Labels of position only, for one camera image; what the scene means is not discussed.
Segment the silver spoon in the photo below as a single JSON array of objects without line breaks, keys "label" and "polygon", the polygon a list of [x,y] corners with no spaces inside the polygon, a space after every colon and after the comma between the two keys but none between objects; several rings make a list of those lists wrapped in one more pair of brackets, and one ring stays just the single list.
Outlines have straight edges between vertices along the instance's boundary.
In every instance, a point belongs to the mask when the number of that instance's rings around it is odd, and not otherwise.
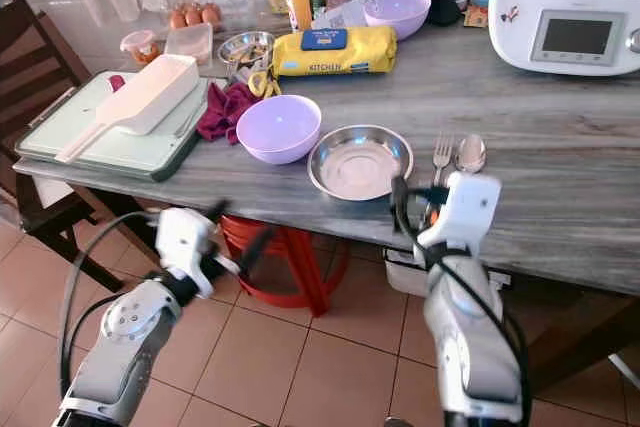
[{"label": "silver spoon", "polygon": [[477,174],[486,163],[486,145],[480,135],[462,136],[454,151],[454,166],[463,174]]}]

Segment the red stool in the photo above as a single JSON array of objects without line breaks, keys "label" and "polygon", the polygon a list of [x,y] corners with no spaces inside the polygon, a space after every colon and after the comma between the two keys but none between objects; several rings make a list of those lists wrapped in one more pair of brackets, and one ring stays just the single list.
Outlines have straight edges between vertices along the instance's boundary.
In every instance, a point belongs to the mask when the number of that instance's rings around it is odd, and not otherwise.
[{"label": "red stool", "polygon": [[293,227],[278,226],[251,218],[227,216],[220,221],[221,235],[224,236],[229,253],[241,257],[242,250],[265,227],[274,227],[275,236],[262,257],[280,258],[291,272],[296,291],[292,294],[271,293],[253,284],[251,270],[244,270],[237,281],[248,294],[274,307],[306,308],[312,316],[320,317],[332,307],[332,294],[346,276],[351,249],[347,240],[335,241],[332,270],[324,270],[316,261],[311,249],[311,232]]}]

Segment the white box under table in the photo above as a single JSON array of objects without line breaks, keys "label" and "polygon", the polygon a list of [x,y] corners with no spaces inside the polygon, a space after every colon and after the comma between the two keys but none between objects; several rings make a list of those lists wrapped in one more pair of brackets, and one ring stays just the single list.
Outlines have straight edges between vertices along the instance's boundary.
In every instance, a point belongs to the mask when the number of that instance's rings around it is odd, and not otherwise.
[{"label": "white box under table", "polygon": [[381,250],[387,281],[394,290],[404,294],[428,295],[428,271],[413,257],[410,250],[385,248]]}]

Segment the stainless steel plate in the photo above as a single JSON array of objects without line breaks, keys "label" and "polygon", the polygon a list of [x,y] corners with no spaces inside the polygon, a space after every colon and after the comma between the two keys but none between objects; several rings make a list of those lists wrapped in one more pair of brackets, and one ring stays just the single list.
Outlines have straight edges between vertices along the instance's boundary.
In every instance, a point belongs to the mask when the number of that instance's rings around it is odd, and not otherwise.
[{"label": "stainless steel plate", "polygon": [[402,135],[379,125],[338,127],[321,136],[307,157],[312,184],[340,200],[374,200],[407,179],[413,152]]}]

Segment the maroon cloth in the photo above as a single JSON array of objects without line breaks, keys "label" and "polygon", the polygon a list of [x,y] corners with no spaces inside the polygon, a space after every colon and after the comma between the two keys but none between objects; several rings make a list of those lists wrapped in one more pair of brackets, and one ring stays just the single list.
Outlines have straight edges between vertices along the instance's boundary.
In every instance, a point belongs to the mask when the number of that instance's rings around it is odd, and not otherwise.
[{"label": "maroon cloth", "polygon": [[219,138],[227,139],[230,145],[237,145],[239,138],[237,125],[244,112],[260,97],[241,81],[234,81],[229,87],[219,87],[212,81],[206,94],[207,106],[204,115],[196,124],[196,133],[206,142]]}]

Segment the purple plastic bowl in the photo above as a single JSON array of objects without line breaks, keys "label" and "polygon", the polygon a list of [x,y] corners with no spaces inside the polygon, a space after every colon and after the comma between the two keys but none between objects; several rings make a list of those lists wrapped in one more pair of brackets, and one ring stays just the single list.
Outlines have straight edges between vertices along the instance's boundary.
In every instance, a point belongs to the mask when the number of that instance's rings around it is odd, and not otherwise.
[{"label": "purple plastic bowl", "polygon": [[274,95],[243,112],[236,135],[253,158],[288,165],[311,152],[320,136],[323,112],[303,95]]},{"label": "purple plastic bowl", "polygon": [[364,16],[369,26],[389,26],[397,40],[415,34],[425,24],[431,0],[367,0]]}]

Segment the pale green tray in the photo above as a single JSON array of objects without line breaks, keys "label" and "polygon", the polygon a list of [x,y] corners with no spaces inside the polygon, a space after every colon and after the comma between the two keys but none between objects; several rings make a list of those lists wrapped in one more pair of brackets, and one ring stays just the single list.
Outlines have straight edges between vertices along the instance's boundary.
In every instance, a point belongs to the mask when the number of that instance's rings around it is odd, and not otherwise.
[{"label": "pale green tray", "polygon": [[[129,80],[134,74],[104,70],[83,87],[70,89],[33,122],[26,135],[20,136],[14,151],[20,156],[54,162],[56,154],[93,120],[96,104],[113,93],[110,79],[114,76]],[[72,165],[151,183],[168,180],[200,140],[196,122],[207,108],[210,85],[218,83],[218,79],[198,79],[196,88],[151,133],[134,135],[114,127]]]}]

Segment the small stainless steel bowl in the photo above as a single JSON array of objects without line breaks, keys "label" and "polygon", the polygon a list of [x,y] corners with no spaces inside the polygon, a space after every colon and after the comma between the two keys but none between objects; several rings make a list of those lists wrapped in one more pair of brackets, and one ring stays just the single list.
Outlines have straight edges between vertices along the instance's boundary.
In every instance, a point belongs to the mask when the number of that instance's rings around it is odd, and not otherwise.
[{"label": "small stainless steel bowl", "polygon": [[269,65],[275,39],[269,31],[243,31],[224,40],[216,56],[230,72],[260,69]]}]

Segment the clear plastic food container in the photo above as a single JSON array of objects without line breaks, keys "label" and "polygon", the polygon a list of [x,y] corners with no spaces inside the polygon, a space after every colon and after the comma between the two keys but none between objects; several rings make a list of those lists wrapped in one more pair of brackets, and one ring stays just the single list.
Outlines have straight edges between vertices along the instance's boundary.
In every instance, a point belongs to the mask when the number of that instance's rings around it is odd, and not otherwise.
[{"label": "clear plastic food container", "polygon": [[206,65],[212,57],[212,26],[200,23],[170,30],[164,53],[193,57],[197,65]]}]

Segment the yellow kitchen wipes package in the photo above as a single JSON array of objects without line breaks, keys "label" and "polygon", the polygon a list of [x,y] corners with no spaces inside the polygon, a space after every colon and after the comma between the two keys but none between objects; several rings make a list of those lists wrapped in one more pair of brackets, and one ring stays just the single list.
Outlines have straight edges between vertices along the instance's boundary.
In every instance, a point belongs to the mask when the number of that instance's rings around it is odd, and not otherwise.
[{"label": "yellow kitchen wipes package", "polygon": [[390,26],[294,31],[275,40],[270,70],[278,78],[389,72],[397,46]]}]

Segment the small orange brown box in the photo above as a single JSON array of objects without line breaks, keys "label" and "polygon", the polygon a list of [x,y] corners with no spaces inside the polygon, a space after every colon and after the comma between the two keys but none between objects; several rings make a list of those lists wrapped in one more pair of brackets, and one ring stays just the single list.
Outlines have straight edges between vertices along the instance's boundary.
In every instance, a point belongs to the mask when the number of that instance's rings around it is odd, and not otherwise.
[{"label": "small orange brown box", "polygon": [[471,3],[463,12],[463,26],[465,28],[488,28],[489,15],[488,7]]}]

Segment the small black object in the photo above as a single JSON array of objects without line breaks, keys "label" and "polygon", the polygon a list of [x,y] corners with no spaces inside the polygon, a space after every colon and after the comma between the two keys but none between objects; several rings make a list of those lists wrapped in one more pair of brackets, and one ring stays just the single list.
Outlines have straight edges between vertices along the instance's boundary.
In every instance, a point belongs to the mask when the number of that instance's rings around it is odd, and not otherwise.
[{"label": "small black object", "polygon": [[425,17],[425,23],[440,26],[456,24],[463,17],[461,7],[454,0],[430,0],[428,8],[428,16]]}]

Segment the dark wooden chair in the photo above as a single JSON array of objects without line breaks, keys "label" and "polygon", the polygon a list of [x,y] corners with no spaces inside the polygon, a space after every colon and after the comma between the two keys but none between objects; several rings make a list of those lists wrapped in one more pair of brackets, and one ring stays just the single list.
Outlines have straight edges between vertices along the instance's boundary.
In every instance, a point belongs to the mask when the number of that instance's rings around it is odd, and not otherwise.
[{"label": "dark wooden chair", "polygon": [[9,0],[0,10],[0,184],[3,199],[13,209],[20,231],[41,241],[51,252],[74,263],[82,255],[76,225],[90,222],[93,208],[77,193],[49,208],[23,188],[14,170],[20,154],[14,151],[20,136],[33,121],[70,89],[83,84],[84,75],[73,69],[55,46],[47,16],[37,14],[26,0]]}]

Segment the white kitchen appliance with screen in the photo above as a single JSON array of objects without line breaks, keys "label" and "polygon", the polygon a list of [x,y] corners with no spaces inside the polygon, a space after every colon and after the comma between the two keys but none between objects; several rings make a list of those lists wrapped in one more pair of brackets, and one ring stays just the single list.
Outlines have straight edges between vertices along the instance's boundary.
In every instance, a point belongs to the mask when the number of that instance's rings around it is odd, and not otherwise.
[{"label": "white kitchen appliance with screen", "polygon": [[488,17],[494,51],[517,69],[640,72],[640,0],[489,0]]}]

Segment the yellow handled scissors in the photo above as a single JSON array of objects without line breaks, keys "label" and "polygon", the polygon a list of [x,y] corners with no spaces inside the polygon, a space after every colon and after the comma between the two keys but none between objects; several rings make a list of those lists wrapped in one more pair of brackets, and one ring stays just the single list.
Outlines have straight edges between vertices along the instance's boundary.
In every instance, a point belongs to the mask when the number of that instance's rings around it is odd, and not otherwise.
[{"label": "yellow handled scissors", "polygon": [[282,94],[278,80],[276,80],[268,70],[255,70],[244,81],[251,93],[259,99],[274,97],[274,95]]}]

